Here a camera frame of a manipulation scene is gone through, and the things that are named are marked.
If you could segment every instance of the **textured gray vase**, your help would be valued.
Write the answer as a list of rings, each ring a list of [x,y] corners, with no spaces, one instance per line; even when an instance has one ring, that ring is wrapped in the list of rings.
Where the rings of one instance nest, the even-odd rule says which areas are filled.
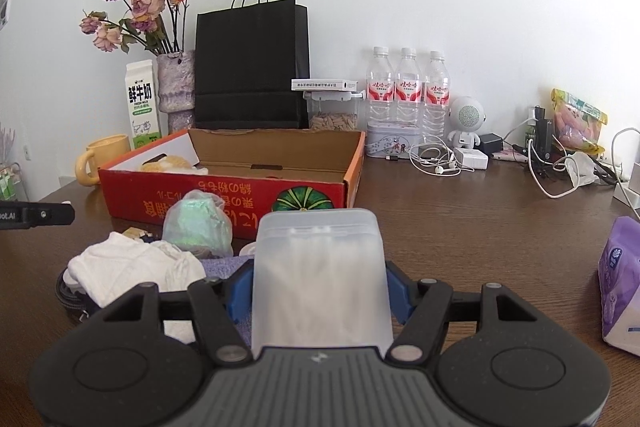
[[[193,126],[195,107],[194,51],[158,57],[158,109],[169,115],[169,134]]]

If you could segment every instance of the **green pumpkin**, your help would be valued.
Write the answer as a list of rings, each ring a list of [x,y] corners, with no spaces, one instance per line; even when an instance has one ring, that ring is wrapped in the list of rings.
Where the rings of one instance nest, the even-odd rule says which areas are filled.
[[[312,187],[293,187],[278,194],[271,210],[319,210],[333,207],[331,200],[319,190]]]

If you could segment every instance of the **black paper bag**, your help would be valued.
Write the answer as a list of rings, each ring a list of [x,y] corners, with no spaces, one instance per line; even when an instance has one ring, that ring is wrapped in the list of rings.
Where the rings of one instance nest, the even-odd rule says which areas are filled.
[[[279,0],[198,15],[196,126],[307,128],[292,78],[309,78],[306,7]]]

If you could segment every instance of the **mug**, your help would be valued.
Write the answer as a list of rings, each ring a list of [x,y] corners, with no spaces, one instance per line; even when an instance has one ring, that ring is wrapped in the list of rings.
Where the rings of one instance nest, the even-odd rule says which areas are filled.
[[[86,152],[79,155],[76,160],[76,178],[79,184],[85,187],[97,185],[100,183],[98,168],[130,150],[129,136],[126,134],[114,134],[113,136],[91,142],[86,146]],[[86,173],[87,163],[89,163],[91,174]]]

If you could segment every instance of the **purple tissue package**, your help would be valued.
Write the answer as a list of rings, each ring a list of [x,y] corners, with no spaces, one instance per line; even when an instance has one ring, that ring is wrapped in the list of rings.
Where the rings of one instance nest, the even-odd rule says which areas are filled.
[[[618,217],[598,263],[602,338],[640,355],[640,223]]]

